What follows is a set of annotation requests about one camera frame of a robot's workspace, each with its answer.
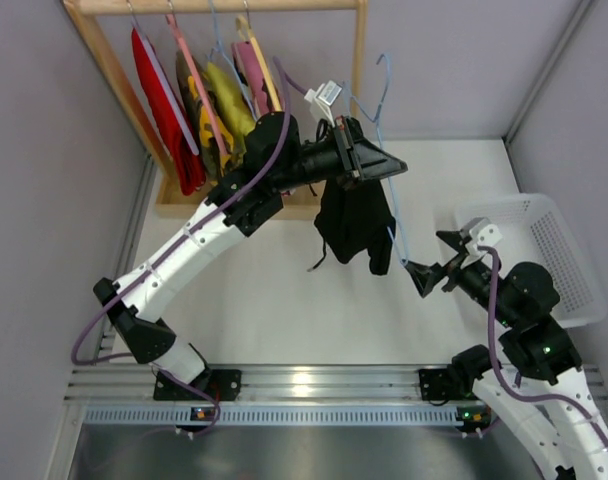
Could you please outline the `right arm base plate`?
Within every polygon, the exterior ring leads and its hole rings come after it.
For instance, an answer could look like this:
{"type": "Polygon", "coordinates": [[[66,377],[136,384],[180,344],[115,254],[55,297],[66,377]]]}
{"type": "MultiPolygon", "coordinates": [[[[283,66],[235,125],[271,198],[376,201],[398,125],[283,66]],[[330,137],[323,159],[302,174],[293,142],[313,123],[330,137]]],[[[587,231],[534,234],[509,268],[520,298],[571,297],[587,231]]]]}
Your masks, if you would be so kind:
{"type": "Polygon", "coordinates": [[[423,368],[418,371],[420,394],[423,401],[443,406],[462,396],[446,368],[423,368]]]}

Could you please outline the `lime green trousers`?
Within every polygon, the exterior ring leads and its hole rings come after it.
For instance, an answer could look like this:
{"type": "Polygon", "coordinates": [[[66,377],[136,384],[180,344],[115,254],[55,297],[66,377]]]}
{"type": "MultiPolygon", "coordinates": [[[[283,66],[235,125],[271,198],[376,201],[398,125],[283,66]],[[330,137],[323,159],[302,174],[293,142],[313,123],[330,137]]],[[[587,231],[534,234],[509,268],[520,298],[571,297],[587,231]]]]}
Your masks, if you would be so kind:
{"type": "Polygon", "coordinates": [[[242,141],[254,130],[254,119],[242,90],[221,68],[212,62],[206,66],[206,75],[217,100],[217,109],[229,132],[242,141]]]}

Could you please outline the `red trousers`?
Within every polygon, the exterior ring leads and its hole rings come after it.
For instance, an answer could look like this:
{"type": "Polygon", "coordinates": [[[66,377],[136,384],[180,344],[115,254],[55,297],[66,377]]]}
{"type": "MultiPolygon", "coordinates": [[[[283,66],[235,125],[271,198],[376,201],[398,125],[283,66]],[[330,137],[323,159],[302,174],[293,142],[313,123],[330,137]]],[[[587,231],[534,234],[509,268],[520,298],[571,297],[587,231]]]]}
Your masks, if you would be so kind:
{"type": "MultiPolygon", "coordinates": [[[[162,142],[173,160],[179,180],[180,190],[185,196],[192,195],[206,182],[206,173],[200,155],[193,155],[183,137],[173,112],[164,97],[163,90],[154,75],[143,45],[134,26],[131,31],[131,45],[140,85],[153,115],[162,142]]],[[[188,118],[180,106],[187,122],[188,118]]]]}

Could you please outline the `cream wooden hanger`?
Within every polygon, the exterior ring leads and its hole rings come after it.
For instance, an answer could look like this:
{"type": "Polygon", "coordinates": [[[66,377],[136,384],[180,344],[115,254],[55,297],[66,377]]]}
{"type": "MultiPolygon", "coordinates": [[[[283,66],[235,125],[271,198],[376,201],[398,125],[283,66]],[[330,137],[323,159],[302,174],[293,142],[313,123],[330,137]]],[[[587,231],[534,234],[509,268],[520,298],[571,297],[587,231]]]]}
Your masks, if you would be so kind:
{"type": "Polygon", "coordinates": [[[267,60],[252,29],[250,9],[247,1],[243,2],[244,13],[236,22],[236,31],[240,41],[233,45],[238,66],[242,69],[246,84],[251,90],[254,105],[261,115],[283,110],[278,90],[268,67],[267,60]]]}

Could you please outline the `white plastic basket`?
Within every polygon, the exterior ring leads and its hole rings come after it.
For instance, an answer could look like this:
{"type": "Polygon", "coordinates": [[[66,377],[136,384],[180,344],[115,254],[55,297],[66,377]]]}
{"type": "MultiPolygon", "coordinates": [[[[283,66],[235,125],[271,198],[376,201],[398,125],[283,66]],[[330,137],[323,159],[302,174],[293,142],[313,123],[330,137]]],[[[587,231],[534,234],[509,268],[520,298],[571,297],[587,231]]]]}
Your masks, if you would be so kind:
{"type": "Polygon", "coordinates": [[[503,235],[496,246],[502,277],[524,261],[549,272],[560,296],[552,314],[562,327],[584,327],[606,318],[607,304],[595,272],[550,197],[504,195],[467,202],[454,210],[457,228],[477,217],[489,219],[503,235]]]}

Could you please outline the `camouflage yellow green trousers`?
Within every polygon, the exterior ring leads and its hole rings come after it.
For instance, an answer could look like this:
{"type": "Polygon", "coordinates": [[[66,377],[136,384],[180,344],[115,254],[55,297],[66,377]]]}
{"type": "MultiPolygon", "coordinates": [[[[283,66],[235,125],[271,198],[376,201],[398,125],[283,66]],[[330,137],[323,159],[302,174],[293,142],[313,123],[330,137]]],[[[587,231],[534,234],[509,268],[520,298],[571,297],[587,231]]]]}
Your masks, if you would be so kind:
{"type": "Polygon", "coordinates": [[[196,59],[193,59],[193,61],[195,62],[204,89],[208,94],[210,105],[214,110],[215,120],[226,147],[226,153],[223,156],[220,156],[219,146],[215,139],[214,129],[206,107],[197,90],[197,84],[191,74],[188,63],[181,51],[176,53],[176,78],[184,109],[190,126],[193,129],[194,138],[199,147],[201,160],[206,170],[207,180],[210,184],[216,185],[224,175],[242,163],[242,142],[232,134],[229,127],[225,124],[222,116],[224,109],[217,99],[208,75],[196,59]]]}

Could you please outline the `white lavender hanger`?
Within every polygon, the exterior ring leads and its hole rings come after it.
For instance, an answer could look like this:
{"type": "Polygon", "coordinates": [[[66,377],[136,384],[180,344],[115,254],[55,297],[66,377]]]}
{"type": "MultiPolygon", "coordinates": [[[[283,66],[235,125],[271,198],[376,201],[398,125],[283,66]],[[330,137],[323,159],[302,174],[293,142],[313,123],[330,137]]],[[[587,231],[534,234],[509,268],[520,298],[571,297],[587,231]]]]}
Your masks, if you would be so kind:
{"type": "Polygon", "coordinates": [[[175,120],[177,121],[177,123],[180,127],[180,130],[182,131],[183,137],[186,140],[191,153],[193,155],[198,155],[199,149],[194,140],[193,134],[191,133],[191,131],[189,129],[189,124],[180,109],[180,105],[176,99],[175,93],[174,93],[173,89],[171,88],[171,85],[168,82],[166,74],[157,58],[157,55],[153,49],[153,46],[151,45],[150,41],[148,40],[148,38],[146,37],[146,35],[142,32],[142,30],[140,28],[140,25],[138,23],[137,17],[135,16],[135,11],[133,9],[131,1],[126,0],[126,4],[129,8],[130,15],[132,17],[132,24],[135,28],[136,34],[137,34],[140,42],[143,45],[146,57],[153,68],[154,75],[163,90],[164,97],[166,98],[166,101],[169,104],[169,106],[173,112],[173,116],[175,117],[175,120]]]}

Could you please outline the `pink hanger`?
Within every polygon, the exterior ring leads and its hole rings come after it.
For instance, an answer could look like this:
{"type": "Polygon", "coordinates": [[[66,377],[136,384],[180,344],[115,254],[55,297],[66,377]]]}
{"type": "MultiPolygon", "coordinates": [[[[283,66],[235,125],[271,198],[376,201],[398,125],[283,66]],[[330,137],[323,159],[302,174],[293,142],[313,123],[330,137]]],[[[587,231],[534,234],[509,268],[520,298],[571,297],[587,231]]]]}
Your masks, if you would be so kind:
{"type": "Polygon", "coordinates": [[[200,99],[202,100],[203,107],[207,113],[209,118],[213,136],[215,138],[216,144],[219,150],[219,156],[221,159],[227,154],[226,145],[224,143],[224,138],[221,134],[220,128],[217,123],[217,118],[215,115],[215,110],[210,102],[210,97],[208,95],[207,90],[204,87],[203,81],[201,79],[200,73],[197,69],[196,63],[193,59],[193,56],[190,52],[186,39],[183,35],[182,30],[179,27],[177,18],[175,16],[174,4],[171,0],[167,0],[168,7],[170,9],[170,13],[166,15],[166,21],[171,28],[173,36],[175,38],[176,44],[182,53],[185,62],[189,68],[189,71],[194,79],[196,90],[199,94],[200,99]]]}

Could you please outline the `aluminium mounting rail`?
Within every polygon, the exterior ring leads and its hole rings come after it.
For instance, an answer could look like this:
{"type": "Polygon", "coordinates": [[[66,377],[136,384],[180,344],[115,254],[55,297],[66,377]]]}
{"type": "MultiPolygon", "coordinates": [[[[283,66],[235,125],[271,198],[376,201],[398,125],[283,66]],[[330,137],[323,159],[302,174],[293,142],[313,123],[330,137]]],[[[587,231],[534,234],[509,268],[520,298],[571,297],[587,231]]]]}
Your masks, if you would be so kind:
{"type": "MultiPolygon", "coordinates": [[[[435,365],[222,365],[242,372],[242,403],[381,403],[422,400],[418,371],[435,365]]],[[[67,402],[151,403],[156,373],[136,364],[75,367],[67,402]]]]}

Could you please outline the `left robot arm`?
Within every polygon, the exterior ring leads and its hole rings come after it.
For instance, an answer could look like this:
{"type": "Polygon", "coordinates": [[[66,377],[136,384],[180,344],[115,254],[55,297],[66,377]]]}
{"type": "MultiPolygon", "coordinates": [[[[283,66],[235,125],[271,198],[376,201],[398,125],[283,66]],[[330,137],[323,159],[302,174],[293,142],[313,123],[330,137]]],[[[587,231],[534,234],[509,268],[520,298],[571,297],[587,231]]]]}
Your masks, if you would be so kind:
{"type": "Polygon", "coordinates": [[[163,320],[166,306],[220,254],[250,237],[283,208],[284,192],[328,181],[370,186],[407,164],[367,140],[359,121],[341,116],[326,135],[302,142],[288,112],[262,116],[245,138],[240,167],[225,174],[163,247],[93,292],[139,364],[171,375],[187,390],[205,389],[212,370],[201,353],[163,320]]]}

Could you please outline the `wooden clothes rack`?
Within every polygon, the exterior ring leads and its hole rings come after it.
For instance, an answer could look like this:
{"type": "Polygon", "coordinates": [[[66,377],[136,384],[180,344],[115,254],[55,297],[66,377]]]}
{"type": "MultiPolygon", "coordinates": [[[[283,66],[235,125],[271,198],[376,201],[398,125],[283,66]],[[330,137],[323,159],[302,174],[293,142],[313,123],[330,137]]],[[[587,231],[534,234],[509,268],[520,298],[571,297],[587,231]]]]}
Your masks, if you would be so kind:
{"type": "MultiPolygon", "coordinates": [[[[65,1],[63,6],[144,147],[151,154],[159,171],[162,172],[163,179],[155,198],[157,214],[163,218],[189,218],[197,208],[198,202],[205,197],[206,192],[202,190],[191,196],[181,194],[173,161],[167,154],[120,60],[96,20],[98,15],[168,13],[171,11],[170,4],[165,1],[65,1]]],[[[241,1],[216,1],[214,8],[223,13],[239,13],[244,10],[250,12],[353,10],[355,28],[351,82],[353,92],[356,94],[361,92],[368,18],[366,1],[252,1],[248,6],[241,1]]]]}

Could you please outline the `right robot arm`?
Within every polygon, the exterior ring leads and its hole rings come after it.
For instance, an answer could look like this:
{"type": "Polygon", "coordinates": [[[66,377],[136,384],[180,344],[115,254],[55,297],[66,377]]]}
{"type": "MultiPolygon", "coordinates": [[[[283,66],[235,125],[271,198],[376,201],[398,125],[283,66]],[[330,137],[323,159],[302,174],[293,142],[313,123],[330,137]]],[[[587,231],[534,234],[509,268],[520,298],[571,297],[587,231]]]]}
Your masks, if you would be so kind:
{"type": "Polygon", "coordinates": [[[452,358],[452,384],[492,410],[541,478],[608,479],[608,425],[575,345],[552,315],[560,301],[552,276],[526,261],[502,277],[503,236],[486,219],[436,235],[456,254],[445,264],[406,261],[418,293],[459,289],[487,313],[487,342],[452,358]]]}

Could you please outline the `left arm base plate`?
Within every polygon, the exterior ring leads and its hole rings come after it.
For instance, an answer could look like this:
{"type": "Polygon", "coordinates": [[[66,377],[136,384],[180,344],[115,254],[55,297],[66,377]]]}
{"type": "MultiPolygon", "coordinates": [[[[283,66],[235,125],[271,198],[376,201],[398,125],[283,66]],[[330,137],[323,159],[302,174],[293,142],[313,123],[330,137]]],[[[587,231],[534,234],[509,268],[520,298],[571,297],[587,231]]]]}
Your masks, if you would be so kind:
{"type": "MultiPolygon", "coordinates": [[[[240,370],[212,369],[192,382],[191,386],[216,401],[234,401],[240,393],[241,384],[242,372],[240,370]]],[[[185,387],[178,385],[163,373],[158,372],[153,399],[156,401],[188,401],[202,400],[202,397],[191,393],[185,387]]]]}

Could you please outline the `pink black patterned trousers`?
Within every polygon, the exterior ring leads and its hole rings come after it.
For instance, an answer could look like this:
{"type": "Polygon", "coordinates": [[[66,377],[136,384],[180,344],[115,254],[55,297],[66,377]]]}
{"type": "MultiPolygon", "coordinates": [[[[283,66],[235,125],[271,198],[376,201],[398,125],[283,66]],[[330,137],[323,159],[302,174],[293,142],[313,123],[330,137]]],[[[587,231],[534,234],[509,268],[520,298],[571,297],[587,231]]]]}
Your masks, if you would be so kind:
{"type": "Polygon", "coordinates": [[[282,104],[267,67],[263,68],[250,42],[231,45],[234,64],[242,82],[249,88],[255,112],[264,116],[282,111],[282,104]]]}

